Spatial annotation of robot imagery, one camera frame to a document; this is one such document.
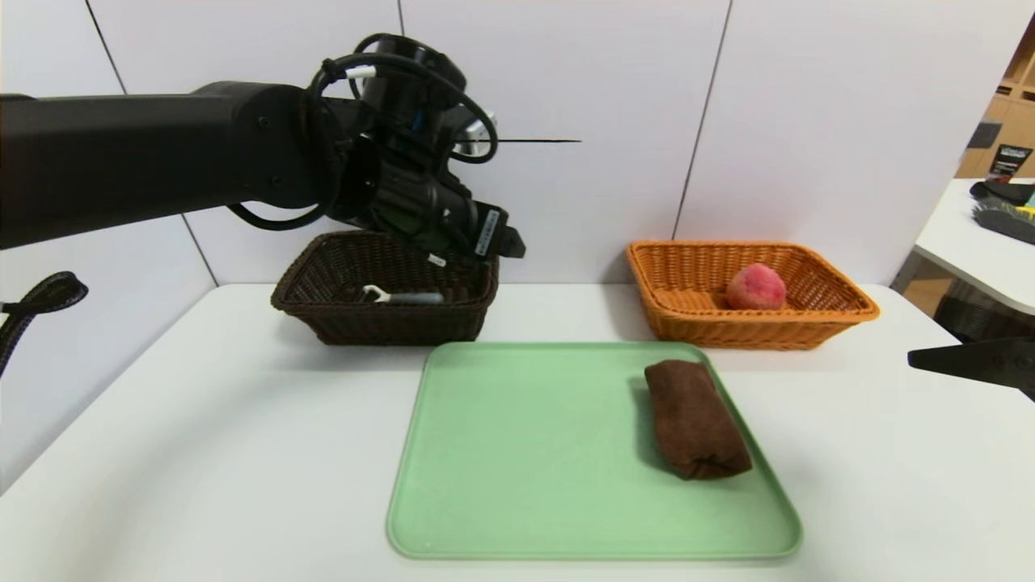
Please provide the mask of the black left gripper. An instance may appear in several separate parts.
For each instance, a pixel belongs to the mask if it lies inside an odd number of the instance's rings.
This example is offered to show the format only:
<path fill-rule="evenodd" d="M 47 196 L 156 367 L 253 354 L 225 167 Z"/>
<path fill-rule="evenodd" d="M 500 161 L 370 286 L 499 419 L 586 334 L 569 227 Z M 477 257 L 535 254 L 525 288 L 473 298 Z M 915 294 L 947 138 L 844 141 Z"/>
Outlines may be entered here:
<path fill-rule="evenodd" d="M 477 260 L 499 255 L 522 259 L 527 248 L 518 229 L 505 227 L 507 213 L 498 206 L 477 201 L 465 188 L 428 182 L 428 225 L 426 250 L 452 253 Z"/>

